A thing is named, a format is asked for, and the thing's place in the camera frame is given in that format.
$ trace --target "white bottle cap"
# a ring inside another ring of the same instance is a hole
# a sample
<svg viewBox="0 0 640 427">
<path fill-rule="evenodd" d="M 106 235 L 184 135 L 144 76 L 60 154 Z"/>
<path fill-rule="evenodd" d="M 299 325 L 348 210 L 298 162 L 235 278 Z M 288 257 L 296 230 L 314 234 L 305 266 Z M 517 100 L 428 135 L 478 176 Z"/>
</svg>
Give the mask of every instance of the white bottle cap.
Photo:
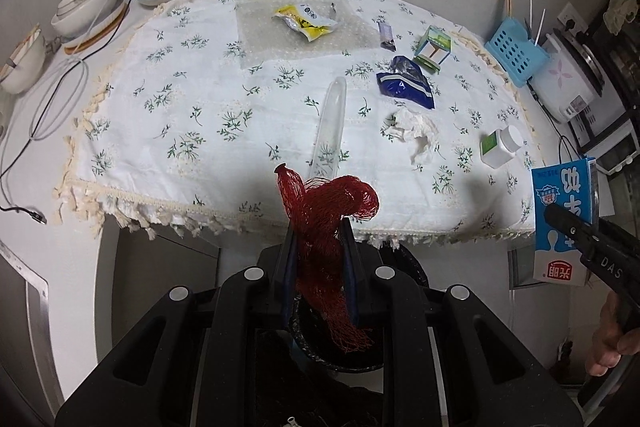
<svg viewBox="0 0 640 427">
<path fill-rule="evenodd" d="M 508 125 L 500 131 L 500 139 L 510 153 L 516 152 L 524 145 L 522 134 L 520 134 L 520 131 L 514 125 Z"/>
</svg>

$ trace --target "tablecloth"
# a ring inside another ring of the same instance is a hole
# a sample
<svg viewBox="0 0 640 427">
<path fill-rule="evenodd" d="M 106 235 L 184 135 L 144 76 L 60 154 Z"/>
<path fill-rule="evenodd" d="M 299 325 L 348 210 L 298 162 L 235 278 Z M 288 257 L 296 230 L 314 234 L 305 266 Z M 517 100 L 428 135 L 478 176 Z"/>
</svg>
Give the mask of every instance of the tablecloth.
<svg viewBox="0 0 640 427">
<path fill-rule="evenodd" d="M 132 36 L 97 80 L 56 195 L 96 230 L 104 214 L 122 226 L 171 224 L 268 232 L 287 225 L 274 168 L 308 173 L 322 101 L 331 81 L 348 84 L 338 175 L 375 188 L 378 215 L 353 221 L 358 239 L 431 241 L 504 237 L 534 229 L 530 168 L 542 158 L 515 91 L 458 38 L 439 74 L 435 108 L 380 94 L 376 73 L 395 55 L 412 57 L 430 25 L 464 32 L 401 0 L 348 0 L 377 28 L 391 24 L 397 52 L 344 49 L 242 69 L 236 0 L 175 0 Z M 388 133 L 401 107 L 437 127 L 431 160 L 412 163 L 417 144 Z M 479 142 L 514 124 L 525 145 L 499 169 Z"/>
</svg>

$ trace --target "blue perforated basket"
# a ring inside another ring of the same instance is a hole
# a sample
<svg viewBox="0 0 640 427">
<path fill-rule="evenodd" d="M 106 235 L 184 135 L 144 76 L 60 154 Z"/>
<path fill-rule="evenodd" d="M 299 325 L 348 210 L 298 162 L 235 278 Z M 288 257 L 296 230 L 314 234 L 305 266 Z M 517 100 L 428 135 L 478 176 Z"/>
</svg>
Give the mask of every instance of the blue perforated basket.
<svg viewBox="0 0 640 427">
<path fill-rule="evenodd" d="M 526 28 L 513 17 L 502 21 L 484 47 L 509 73 L 516 87 L 524 86 L 550 58 L 544 49 L 527 38 Z"/>
</svg>

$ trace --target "wall socket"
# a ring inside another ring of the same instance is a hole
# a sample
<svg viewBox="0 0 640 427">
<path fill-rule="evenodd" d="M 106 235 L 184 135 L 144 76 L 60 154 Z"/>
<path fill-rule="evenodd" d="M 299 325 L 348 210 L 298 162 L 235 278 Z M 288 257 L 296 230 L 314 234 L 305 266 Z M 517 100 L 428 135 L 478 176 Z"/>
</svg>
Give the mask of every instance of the wall socket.
<svg viewBox="0 0 640 427">
<path fill-rule="evenodd" d="M 578 13 L 578 10 L 574 8 L 574 5 L 571 4 L 570 2 L 565 4 L 564 8 L 562 8 L 562 11 L 558 14 L 558 20 L 562 23 L 563 28 L 569 19 L 573 19 L 575 21 L 575 26 L 571 30 L 571 33 L 573 35 L 575 35 L 577 32 L 587 31 L 587 28 L 588 28 L 587 23 L 580 16 L 580 14 Z"/>
</svg>

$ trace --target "red mesh bag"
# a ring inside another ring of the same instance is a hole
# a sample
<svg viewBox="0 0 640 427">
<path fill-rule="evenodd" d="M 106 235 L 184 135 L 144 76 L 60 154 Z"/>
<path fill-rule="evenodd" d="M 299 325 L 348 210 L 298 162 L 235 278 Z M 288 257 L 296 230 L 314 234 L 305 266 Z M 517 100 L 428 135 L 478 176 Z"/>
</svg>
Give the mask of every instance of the red mesh bag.
<svg viewBox="0 0 640 427">
<path fill-rule="evenodd" d="M 355 176 L 334 180 L 302 178 L 279 165 L 278 188 L 298 237 L 296 289 L 327 322 L 334 343 L 345 353 L 371 346 L 367 333 L 349 320 L 342 290 L 342 245 L 338 226 L 343 216 L 371 219 L 379 208 L 373 188 Z"/>
</svg>

